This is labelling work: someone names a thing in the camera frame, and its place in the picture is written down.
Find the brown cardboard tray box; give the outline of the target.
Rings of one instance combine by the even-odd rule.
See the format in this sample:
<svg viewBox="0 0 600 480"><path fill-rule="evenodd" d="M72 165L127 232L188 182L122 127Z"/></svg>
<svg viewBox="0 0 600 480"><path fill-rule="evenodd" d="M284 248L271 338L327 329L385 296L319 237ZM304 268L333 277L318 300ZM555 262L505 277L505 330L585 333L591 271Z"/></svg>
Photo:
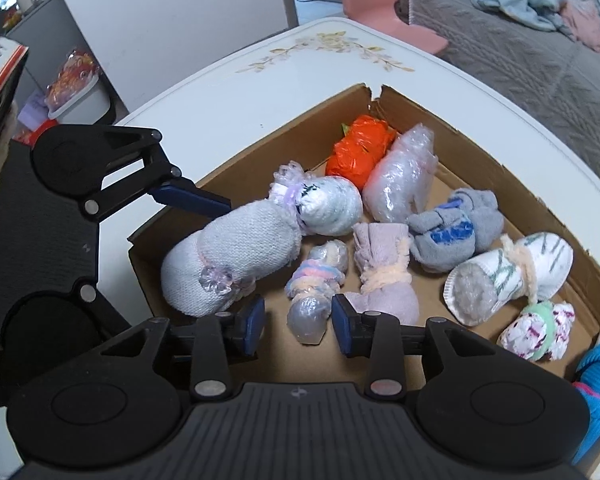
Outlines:
<svg viewBox="0 0 600 480"><path fill-rule="evenodd" d="M201 180L234 205L265 196L284 162L322 170L341 124L361 113L405 130L434 130L438 156L432 194L468 185L495 193L513 235L568 228L508 169L442 119L391 88L373 98L358 84L252 144ZM283 286L290 270L260 281L266 309L257 359L232 369L234 398L193 408L160 451L133 465L157 479L581 479L600 458L596 444L581 466L562 450L588 420L583 396L570 385L576 362L600 331L600 266L582 248L560 298L577 310L565 362L531 364L494 340L518 304L483 325L456 324L442 301L442 279L417 274L420 318L414 356L401 363L404 395L391 403L366 398L366 356L348 358L338 326L305 347L286 325Z"/></svg>

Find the grey blue sock bundle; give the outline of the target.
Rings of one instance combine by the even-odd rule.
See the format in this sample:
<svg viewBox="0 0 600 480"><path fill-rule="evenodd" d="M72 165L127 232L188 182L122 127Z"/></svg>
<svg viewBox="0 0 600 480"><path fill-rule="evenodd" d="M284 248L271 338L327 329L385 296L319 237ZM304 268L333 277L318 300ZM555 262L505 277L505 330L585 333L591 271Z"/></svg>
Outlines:
<svg viewBox="0 0 600 480"><path fill-rule="evenodd" d="M458 188L448 200L406 219L411 254L429 273L453 270L486 252L504 230L498 199L490 190Z"/></svg>

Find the pink garment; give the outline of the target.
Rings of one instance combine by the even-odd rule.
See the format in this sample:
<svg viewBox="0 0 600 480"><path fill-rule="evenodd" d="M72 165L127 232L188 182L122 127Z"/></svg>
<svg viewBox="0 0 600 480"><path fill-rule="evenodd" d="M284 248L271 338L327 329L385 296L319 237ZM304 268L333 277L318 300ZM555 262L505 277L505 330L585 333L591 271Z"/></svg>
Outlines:
<svg viewBox="0 0 600 480"><path fill-rule="evenodd" d="M578 6L568 0L560 11L571 36L585 47L600 53L600 14L592 2Z"/></svg>

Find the large white knitted bundle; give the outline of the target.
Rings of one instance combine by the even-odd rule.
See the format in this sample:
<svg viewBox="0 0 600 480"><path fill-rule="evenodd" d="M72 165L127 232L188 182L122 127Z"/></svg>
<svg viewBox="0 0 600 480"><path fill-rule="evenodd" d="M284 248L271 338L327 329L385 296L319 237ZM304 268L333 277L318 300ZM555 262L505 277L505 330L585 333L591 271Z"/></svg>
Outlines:
<svg viewBox="0 0 600 480"><path fill-rule="evenodd" d="M227 310L256 281L298 257L296 215L272 200L256 200L217 218L176 244L163 259L161 290L170 306L200 318Z"/></svg>

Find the pink plastic chair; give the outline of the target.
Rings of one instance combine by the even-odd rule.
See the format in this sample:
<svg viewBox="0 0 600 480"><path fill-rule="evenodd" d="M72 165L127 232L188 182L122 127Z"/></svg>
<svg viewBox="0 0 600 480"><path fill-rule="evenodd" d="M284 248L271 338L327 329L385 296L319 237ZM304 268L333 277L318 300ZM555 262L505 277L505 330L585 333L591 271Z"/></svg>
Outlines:
<svg viewBox="0 0 600 480"><path fill-rule="evenodd" d="M448 40L427 27L410 25L402 21L396 13L396 4L399 0L341 1L343 13L350 20L429 54L441 54L449 44Z"/></svg>

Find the lilac cloth bundle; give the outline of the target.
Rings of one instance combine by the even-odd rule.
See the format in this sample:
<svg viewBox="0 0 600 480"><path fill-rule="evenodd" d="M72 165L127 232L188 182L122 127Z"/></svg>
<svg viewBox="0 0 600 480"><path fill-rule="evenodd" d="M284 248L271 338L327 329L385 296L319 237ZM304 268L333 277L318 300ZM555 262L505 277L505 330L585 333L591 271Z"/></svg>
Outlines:
<svg viewBox="0 0 600 480"><path fill-rule="evenodd" d="M353 227L354 263L360 290L346 292L358 313L377 311L395 316L401 325L415 325L419 302L408 270L411 237L404 223L363 223Z"/></svg>

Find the small floral green-banded bundle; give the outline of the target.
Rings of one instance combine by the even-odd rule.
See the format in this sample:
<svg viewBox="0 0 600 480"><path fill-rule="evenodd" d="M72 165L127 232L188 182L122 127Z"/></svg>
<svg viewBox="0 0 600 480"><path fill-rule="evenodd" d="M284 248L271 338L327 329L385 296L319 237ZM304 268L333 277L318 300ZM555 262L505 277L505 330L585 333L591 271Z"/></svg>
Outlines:
<svg viewBox="0 0 600 480"><path fill-rule="evenodd" d="M566 354L574 322L571 304L543 301L525 307L496 343L526 361L558 361Z"/></svg>

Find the white striped sock bundle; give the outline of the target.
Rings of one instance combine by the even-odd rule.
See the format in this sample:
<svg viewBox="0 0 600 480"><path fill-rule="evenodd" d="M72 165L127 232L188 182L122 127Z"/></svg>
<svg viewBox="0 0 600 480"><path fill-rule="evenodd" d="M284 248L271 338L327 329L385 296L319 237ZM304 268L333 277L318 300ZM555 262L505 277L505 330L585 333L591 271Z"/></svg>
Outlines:
<svg viewBox="0 0 600 480"><path fill-rule="evenodd" d="M552 299L565 284L574 252L562 237L534 233L519 240L501 236L501 246L456 266L446 278L443 300L458 322L477 326L509 302Z"/></svg>

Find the grey quilted sofa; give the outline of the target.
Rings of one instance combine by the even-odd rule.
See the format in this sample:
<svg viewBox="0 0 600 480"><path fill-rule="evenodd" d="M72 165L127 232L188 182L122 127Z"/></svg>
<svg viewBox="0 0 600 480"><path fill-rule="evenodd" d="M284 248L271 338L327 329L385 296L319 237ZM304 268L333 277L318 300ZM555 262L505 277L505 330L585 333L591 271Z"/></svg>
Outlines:
<svg viewBox="0 0 600 480"><path fill-rule="evenodd" d="M600 177L600 53L470 0L399 0L398 10L449 41L445 61L520 106Z"/></svg>

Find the orange plastic bundle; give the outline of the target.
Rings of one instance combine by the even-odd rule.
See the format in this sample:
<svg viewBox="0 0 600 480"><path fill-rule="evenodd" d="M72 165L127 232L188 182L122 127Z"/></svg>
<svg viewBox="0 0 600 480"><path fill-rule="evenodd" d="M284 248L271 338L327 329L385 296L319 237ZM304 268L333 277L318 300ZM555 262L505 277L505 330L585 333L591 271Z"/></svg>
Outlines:
<svg viewBox="0 0 600 480"><path fill-rule="evenodd" d="M388 122L366 114L358 116L351 125L342 124L342 131L343 138L332 148L325 174L348 179L362 191L398 132Z"/></svg>

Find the white sock ball bundle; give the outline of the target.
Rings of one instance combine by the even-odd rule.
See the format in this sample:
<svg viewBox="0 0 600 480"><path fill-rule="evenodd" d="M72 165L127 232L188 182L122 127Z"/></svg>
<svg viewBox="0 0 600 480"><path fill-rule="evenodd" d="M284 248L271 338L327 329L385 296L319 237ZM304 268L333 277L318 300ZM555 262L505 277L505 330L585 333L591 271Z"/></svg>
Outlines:
<svg viewBox="0 0 600 480"><path fill-rule="evenodd" d="M268 198L296 215L303 235L345 236L363 217L362 197L351 181L317 176L293 160L274 172Z"/></svg>

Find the clear bubble wrap bundle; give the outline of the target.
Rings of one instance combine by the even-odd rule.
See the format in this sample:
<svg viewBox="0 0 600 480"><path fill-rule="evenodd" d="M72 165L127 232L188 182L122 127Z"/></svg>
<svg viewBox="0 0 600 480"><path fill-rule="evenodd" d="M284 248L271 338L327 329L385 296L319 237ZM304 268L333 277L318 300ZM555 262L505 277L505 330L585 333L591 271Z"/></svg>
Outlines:
<svg viewBox="0 0 600 480"><path fill-rule="evenodd" d="M400 134L364 185L367 212L377 222L404 223L426 209L438 158L434 132L423 124Z"/></svg>

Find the white storage bin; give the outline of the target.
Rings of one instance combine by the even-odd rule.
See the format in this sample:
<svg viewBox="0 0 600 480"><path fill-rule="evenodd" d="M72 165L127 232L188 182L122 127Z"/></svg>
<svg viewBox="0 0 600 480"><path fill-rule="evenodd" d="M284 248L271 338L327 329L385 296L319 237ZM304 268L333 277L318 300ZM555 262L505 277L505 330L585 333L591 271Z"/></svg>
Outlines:
<svg viewBox="0 0 600 480"><path fill-rule="evenodd" d="M91 125L110 109L110 96L100 78L100 68L86 51L73 49L44 99L48 118L60 124Z"/></svg>

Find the bright blue knitted bundle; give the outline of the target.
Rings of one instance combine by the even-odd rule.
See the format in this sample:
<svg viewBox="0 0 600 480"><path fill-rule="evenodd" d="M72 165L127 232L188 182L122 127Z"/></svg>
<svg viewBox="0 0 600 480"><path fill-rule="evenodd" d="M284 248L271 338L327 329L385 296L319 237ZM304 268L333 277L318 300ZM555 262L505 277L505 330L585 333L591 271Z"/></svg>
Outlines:
<svg viewBox="0 0 600 480"><path fill-rule="evenodd" d="M582 356L576 368L573 385L582 394L590 421L572 462L577 464L600 438L600 333L594 346Z"/></svg>

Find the pastel banded bubble bundle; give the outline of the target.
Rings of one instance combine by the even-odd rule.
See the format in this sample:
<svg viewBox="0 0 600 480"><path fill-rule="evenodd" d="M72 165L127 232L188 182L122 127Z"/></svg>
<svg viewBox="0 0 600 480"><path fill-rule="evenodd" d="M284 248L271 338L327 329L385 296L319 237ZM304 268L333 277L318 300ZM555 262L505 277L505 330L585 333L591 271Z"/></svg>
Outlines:
<svg viewBox="0 0 600 480"><path fill-rule="evenodd" d="M287 327L300 344L317 346L332 314L332 297L339 294L349 267L347 245L329 240L313 247L285 286L290 300Z"/></svg>

